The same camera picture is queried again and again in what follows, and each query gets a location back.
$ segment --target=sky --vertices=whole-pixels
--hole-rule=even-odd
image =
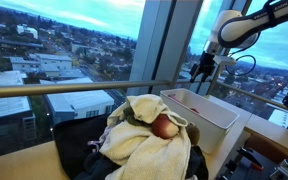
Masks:
[[[221,7],[219,2],[204,0],[190,41],[192,53],[201,54]],[[264,2],[253,0],[249,13],[262,9]],[[145,0],[0,0],[0,6],[137,39]],[[234,57],[245,54],[255,56],[258,65],[288,69],[288,22],[263,31],[254,46]]]

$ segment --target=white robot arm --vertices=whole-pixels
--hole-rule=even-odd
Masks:
[[[203,74],[201,81],[205,82],[214,69],[215,55],[220,55],[223,48],[243,46],[245,41],[249,41],[249,47],[257,39],[257,33],[288,21],[288,0],[272,2],[274,0],[268,0],[263,9],[244,17],[235,10],[221,12],[205,44],[200,64],[193,66],[190,72],[190,82],[193,83],[199,74]]]

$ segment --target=white plastic bin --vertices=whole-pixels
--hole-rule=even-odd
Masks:
[[[171,111],[198,127],[200,130],[198,145],[207,154],[212,153],[239,117],[235,112],[210,102],[187,89],[161,91],[160,97]]]

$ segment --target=handrail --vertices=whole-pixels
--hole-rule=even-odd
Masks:
[[[288,111],[288,108],[287,108],[286,106],[284,106],[283,104],[281,104],[281,103],[278,103],[278,102],[275,102],[275,101],[266,99],[266,98],[264,98],[264,97],[262,97],[262,96],[259,96],[259,95],[256,95],[256,94],[249,93],[249,92],[247,92],[247,91],[244,91],[244,90],[242,90],[242,89],[236,88],[236,87],[234,87],[234,86],[231,86],[231,85],[228,85],[228,84],[225,84],[225,83],[222,83],[222,82],[218,82],[218,81],[217,81],[216,83],[217,83],[218,85],[221,85],[221,86],[224,86],[224,87],[226,87],[226,88],[232,89],[232,90],[234,90],[234,91],[236,91],[236,92],[243,93],[243,94],[245,94],[245,95],[247,95],[247,96],[253,97],[253,98],[255,98],[255,99],[258,99],[258,100],[260,100],[260,101],[263,101],[263,102],[272,104],[272,105],[274,105],[274,106],[277,106],[277,107],[279,107],[279,108],[282,108],[282,109],[285,109],[285,110]]]
[[[0,98],[158,85],[169,86],[170,82],[167,80],[109,81],[78,84],[30,84],[20,86],[0,86]]]

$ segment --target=white towel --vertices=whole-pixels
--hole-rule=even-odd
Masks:
[[[108,117],[108,127],[116,126],[120,120],[124,120],[123,110],[132,107],[134,118],[151,124],[159,114],[168,115],[169,119],[176,125],[186,127],[188,122],[175,112],[170,111],[162,98],[153,94],[145,94],[140,96],[127,96],[126,102],[119,106]]]
[[[150,127],[134,126],[123,119],[123,109],[131,106],[135,116],[152,123],[163,112],[180,124],[179,133],[172,139],[161,139]],[[159,96],[142,95],[127,98],[127,102],[108,118],[112,130],[100,152],[121,167],[109,174],[108,180],[184,180],[190,155],[187,121],[169,111]]]

